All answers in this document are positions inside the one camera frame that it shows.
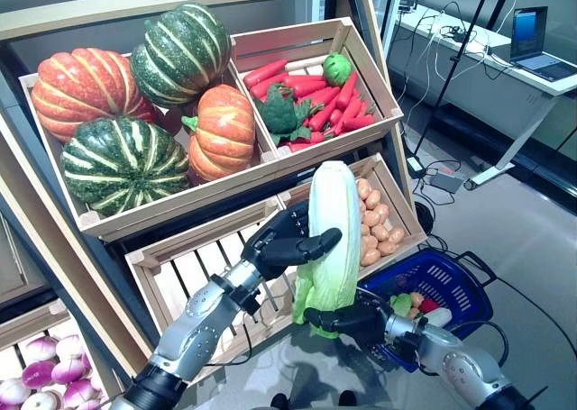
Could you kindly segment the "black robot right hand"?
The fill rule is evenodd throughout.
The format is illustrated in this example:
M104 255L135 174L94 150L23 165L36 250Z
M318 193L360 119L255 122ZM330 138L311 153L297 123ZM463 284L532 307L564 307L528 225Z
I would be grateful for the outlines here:
M308 307L305 320L325 338L336 339L341 335L353 338L359 344L385 342L386 323L394 312L382 297L358 287L351 305L334 311Z

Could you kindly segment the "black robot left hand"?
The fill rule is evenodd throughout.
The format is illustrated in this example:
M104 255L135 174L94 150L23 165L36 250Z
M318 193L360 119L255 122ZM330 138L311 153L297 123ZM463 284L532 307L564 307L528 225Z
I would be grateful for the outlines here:
M280 211L244 244L241 260L251 263L264 281L324 257L341 240L341 230L334 227L313 235L308 207L305 200Z

